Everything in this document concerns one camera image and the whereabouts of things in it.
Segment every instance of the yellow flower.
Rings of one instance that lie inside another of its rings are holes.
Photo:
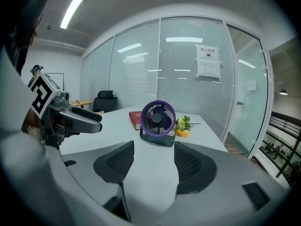
[[[182,137],[189,137],[189,131],[188,130],[184,130],[182,132]]]
[[[178,137],[181,137],[182,136],[182,132],[181,130],[177,130],[177,132],[175,133]]]

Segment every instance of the flower bouquet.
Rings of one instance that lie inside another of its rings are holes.
[[[190,117],[184,116],[183,119],[177,118],[178,119],[178,126],[174,127],[174,131],[176,129],[175,134],[178,137],[189,137],[189,131],[192,128],[192,124],[190,123]]]

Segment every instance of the ceiling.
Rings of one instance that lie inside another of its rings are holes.
[[[68,28],[61,29],[60,24],[71,1],[48,0],[37,28],[39,39],[87,48],[98,35],[123,19],[143,10],[171,3],[213,4],[261,21],[257,17],[259,5],[254,0],[84,0]]]
[[[284,44],[276,54],[271,56],[276,93],[285,89],[288,97],[301,98],[300,54],[301,45],[298,37]]]

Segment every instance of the fan base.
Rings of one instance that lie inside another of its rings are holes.
[[[152,137],[151,135],[149,135],[147,133],[143,134],[143,128],[140,127],[140,137],[144,141],[152,142],[157,145],[172,147],[174,144],[175,133],[173,136],[164,135],[161,137]]]

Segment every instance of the wooden desk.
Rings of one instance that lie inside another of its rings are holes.
[[[91,104],[93,103],[92,100],[79,100],[79,103],[77,102],[71,102],[70,105],[73,105],[73,106],[80,106],[81,108],[84,108],[84,105],[88,105],[88,104]]]

